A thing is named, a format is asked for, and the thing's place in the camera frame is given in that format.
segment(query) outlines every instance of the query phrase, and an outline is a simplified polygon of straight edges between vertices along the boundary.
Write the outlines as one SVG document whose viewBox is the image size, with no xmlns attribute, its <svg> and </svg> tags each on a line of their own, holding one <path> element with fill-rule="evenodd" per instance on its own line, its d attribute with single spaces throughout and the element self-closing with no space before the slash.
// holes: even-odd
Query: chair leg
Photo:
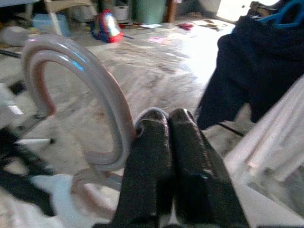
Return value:
<svg viewBox="0 0 304 228">
<path fill-rule="evenodd" d="M 53 21 L 53 25 L 54 25 L 54 28 L 55 28 L 55 32 L 56 32 L 58 35 L 61 35 L 61 36 L 62 36 L 62 32 L 61 32 L 61 30 L 60 30 L 60 26 L 59 26 L 59 22 L 58 22 L 56 13 L 54 13 L 54 12 L 49 12 L 49 15 L 51 16 L 51 19 L 52 19 L 52 21 Z"/>
</svg>

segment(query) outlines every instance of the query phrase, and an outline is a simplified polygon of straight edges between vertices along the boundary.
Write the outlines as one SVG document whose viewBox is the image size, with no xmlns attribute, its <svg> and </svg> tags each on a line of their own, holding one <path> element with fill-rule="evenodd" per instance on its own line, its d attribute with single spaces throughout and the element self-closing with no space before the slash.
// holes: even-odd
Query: floor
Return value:
<svg viewBox="0 0 304 228">
<path fill-rule="evenodd" d="M 183 107 L 192 113 L 216 67 L 217 40 L 231 32 L 228 26 L 222 31 L 194 26 L 185 31 L 173 24 L 136 30 L 124 29 L 132 38 L 106 44 L 94 40 L 85 27 L 73 32 L 72 39 L 89 49 L 108 68 L 118 81 L 129 104 L 132 117 L 148 107 L 166 112 Z M 159 42 L 149 41 L 158 37 Z M 22 79 L 20 60 L 0 56 L 0 83 L 11 84 Z M 88 165 L 83 157 L 85 150 L 111 149 L 111 134 L 102 107 L 89 89 L 69 70 L 54 63 L 46 68 L 46 82 L 57 113 L 41 122 L 24 138 L 56 138 L 53 145 L 31 145 L 41 157 L 54 165 L 57 173 L 75 174 Z M 27 92 L 15 99 L 24 116 L 13 124 L 18 126 L 36 109 Z M 250 130 L 250 111 L 244 107 L 235 123 L 227 123 L 242 133 Z M 217 152 L 224 156 L 241 139 L 234 133 L 214 126 L 204 131 Z M 17 164 L 11 170 L 22 173 Z M 117 196 L 110 198 L 117 203 Z M 0 228 L 62 228 L 57 217 L 46 218 L 37 207 L 13 199 L 0 191 Z"/>
</svg>

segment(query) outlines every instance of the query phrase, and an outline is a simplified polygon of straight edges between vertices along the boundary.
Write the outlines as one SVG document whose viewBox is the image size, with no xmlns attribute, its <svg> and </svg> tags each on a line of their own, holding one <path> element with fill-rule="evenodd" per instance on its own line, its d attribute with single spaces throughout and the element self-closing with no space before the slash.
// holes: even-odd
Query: curved metal pipe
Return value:
<svg viewBox="0 0 304 228">
<path fill-rule="evenodd" d="M 136 131 L 130 109 L 115 78 L 100 60 L 76 42 L 58 35 L 31 38 L 22 50 L 25 82 L 41 115 L 56 112 L 44 80 L 47 62 L 56 62 L 71 70 L 94 93 L 104 107 L 114 148 L 111 152 L 85 152 L 88 163 L 102 171 L 122 168 Z"/>
</svg>

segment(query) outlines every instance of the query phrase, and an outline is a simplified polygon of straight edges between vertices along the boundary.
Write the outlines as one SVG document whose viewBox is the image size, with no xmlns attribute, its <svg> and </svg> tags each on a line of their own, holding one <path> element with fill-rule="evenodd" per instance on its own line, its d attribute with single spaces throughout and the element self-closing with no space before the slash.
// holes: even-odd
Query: black cloth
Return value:
<svg viewBox="0 0 304 228">
<path fill-rule="evenodd" d="M 244 103 L 255 123 L 304 73 L 302 28 L 275 29 L 244 16 L 218 48 L 217 68 L 199 104 L 200 129 L 233 121 Z"/>
</svg>

